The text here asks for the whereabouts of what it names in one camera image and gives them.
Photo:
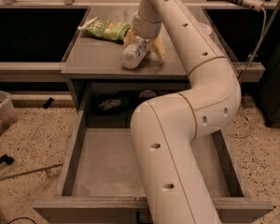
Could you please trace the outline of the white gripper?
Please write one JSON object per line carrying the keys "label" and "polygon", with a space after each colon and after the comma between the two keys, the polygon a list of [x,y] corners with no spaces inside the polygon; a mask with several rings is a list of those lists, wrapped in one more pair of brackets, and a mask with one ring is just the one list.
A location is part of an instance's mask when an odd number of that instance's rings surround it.
{"label": "white gripper", "polygon": [[132,20],[132,29],[130,29],[123,40],[123,46],[127,47],[136,36],[149,40],[149,48],[153,51],[159,62],[163,63],[165,59],[165,49],[162,38],[158,35],[161,30],[161,22],[152,23],[144,20],[135,13]]}

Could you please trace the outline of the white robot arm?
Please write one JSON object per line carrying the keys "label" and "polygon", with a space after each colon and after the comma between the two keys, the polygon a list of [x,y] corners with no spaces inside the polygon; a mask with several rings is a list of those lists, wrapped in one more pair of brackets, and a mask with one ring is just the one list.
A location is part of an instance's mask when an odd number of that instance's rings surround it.
{"label": "white robot arm", "polygon": [[142,0],[133,26],[146,35],[162,21],[190,81],[133,112],[131,135],[154,224],[221,224],[191,144],[226,126],[241,101],[239,81],[182,0]]}

